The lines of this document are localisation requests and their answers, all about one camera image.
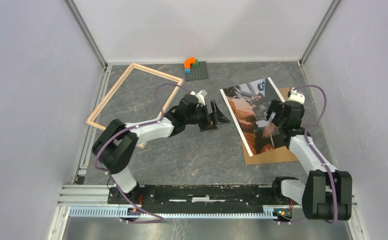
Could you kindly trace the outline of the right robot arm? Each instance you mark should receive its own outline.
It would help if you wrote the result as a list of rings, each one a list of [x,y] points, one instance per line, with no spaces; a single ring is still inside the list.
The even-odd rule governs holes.
[[[273,140],[275,148],[288,149],[307,173],[306,183],[295,177],[276,177],[272,182],[271,199],[277,204],[293,200],[301,205],[308,220],[332,224],[347,221],[352,215],[352,176],[338,170],[317,149],[302,127],[304,113],[304,105],[293,100],[272,100],[266,112],[266,119],[278,129]]]

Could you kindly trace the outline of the printed photo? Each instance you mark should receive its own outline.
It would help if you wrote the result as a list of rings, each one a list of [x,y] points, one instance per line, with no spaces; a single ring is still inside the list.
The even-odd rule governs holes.
[[[271,77],[266,77],[220,89],[223,100],[229,109],[230,115],[241,137],[242,144],[245,141],[245,138],[240,129],[240,123],[242,119],[250,115],[248,113],[248,109],[250,109],[252,106],[249,99],[263,90],[270,89],[280,89],[280,96],[285,98],[284,101],[288,99],[288,92],[290,89],[283,87],[278,88]]]

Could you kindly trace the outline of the wooden picture frame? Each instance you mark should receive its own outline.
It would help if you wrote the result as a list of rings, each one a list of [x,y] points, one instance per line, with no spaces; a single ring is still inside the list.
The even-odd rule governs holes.
[[[184,79],[184,67],[182,63],[178,64],[144,64],[144,66],[163,72],[177,78]],[[114,65],[111,68],[105,93],[107,94],[121,75],[128,68],[128,65]],[[110,100],[105,104],[94,122],[101,126],[108,126],[114,119],[120,119],[123,123],[136,123],[155,119],[161,113],[167,112],[169,108],[178,103],[177,97],[183,97],[187,92],[175,86],[167,85],[157,91],[159,85],[178,82],[165,79],[163,77],[144,72],[139,69],[133,69],[127,78],[123,81]],[[146,142],[143,147],[147,149],[166,150],[167,144],[171,138],[160,138]]]

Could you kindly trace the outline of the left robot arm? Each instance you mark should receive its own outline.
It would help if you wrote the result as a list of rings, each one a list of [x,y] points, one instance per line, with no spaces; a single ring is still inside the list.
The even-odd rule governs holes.
[[[115,119],[108,124],[91,151],[95,155],[95,162],[103,164],[104,171],[116,183],[122,200],[133,204],[139,198],[139,184],[128,167],[137,145],[173,137],[184,131],[187,125],[197,125],[204,132],[230,123],[214,100],[210,104],[211,112],[208,111],[203,91],[192,92],[155,119],[136,123],[123,123]]]

